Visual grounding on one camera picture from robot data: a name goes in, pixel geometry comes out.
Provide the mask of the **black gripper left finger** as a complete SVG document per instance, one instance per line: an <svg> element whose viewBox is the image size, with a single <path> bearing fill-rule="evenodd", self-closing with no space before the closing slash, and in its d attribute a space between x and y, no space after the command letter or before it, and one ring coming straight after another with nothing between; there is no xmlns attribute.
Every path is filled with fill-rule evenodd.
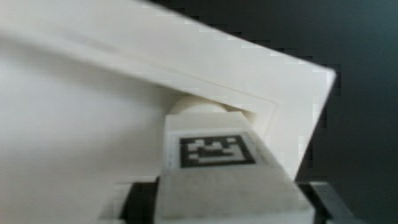
<svg viewBox="0 0 398 224"><path fill-rule="evenodd" d="M156 193L156 178L117 183L97 224L154 224Z"/></svg>

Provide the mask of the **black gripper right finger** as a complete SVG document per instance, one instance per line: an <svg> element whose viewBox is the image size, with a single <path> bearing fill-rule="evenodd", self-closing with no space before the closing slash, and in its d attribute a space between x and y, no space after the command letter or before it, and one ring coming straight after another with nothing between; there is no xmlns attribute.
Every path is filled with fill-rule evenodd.
<svg viewBox="0 0 398 224"><path fill-rule="evenodd" d="M367 224L355 217L335 189L326 182L298 182L296 186L314 207L312 224Z"/></svg>

